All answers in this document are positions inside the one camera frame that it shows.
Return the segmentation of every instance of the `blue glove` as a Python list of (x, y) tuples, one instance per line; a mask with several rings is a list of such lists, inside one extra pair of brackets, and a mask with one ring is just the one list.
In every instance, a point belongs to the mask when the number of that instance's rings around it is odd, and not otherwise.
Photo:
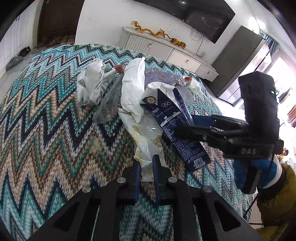
[[(250, 161), (250, 164), (257, 169), (262, 169), (262, 173), (258, 182), (258, 187), (260, 188), (268, 188), (272, 186), (279, 180), (281, 176), (282, 168), (276, 155), (273, 156), (272, 161), (268, 159), (252, 160)], [(233, 169), (235, 185), (238, 189), (242, 189), (247, 180), (248, 169), (242, 165), (242, 161), (240, 160), (233, 161)]]

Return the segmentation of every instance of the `knitted tablecloth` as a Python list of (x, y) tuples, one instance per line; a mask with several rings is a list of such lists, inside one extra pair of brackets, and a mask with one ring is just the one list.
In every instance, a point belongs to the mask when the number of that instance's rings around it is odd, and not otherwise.
[[(143, 56), (146, 68), (200, 83), (191, 114), (221, 115), (196, 75), (145, 54), (100, 44), (37, 54), (0, 106), (0, 217), (15, 240), (28, 239), (83, 186), (106, 185), (132, 164), (133, 139), (119, 116), (101, 125), (92, 122), (96, 107), (78, 105), (76, 78), (94, 58), (114, 67)], [(211, 186), (241, 215), (248, 208), (252, 196), (237, 190), (232, 161), (221, 151), (206, 147), (212, 162), (191, 173), (168, 140), (162, 139), (162, 145), (173, 176), (191, 186)], [(120, 240), (172, 240), (171, 206), (153, 205), (153, 183), (142, 183), (140, 189), (138, 203), (123, 210)]]

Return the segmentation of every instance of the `qr code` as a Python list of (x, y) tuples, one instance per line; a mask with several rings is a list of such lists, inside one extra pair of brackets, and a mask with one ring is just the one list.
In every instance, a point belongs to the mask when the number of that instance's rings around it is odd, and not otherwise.
[(195, 168), (200, 168), (205, 165), (205, 162), (202, 160), (201, 157), (195, 159), (193, 162), (194, 162)]

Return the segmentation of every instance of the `dragon figurine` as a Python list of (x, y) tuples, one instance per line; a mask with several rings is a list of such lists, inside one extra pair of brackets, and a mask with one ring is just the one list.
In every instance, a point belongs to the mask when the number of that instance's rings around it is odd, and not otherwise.
[(158, 36), (160, 35), (160, 36), (163, 36), (163, 38), (165, 38), (165, 32), (161, 29), (155, 34), (148, 28), (143, 29), (137, 21), (132, 21), (131, 25), (134, 25), (136, 27), (135, 30), (139, 30), (141, 33), (148, 31), (150, 33), (150, 35), (152, 35), (152, 36), (155, 36), (158, 38)]
[(168, 36), (168, 38), (170, 39), (170, 42), (176, 46), (180, 46), (182, 49), (186, 48), (186, 43), (181, 42), (179, 40), (177, 40), (176, 38), (170, 38), (170, 36)]

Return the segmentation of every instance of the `television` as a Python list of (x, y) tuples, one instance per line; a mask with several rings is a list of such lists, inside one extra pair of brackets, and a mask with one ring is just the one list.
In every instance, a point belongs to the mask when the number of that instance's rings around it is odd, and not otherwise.
[(184, 21), (216, 43), (234, 11), (224, 0), (134, 0), (163, 10)]

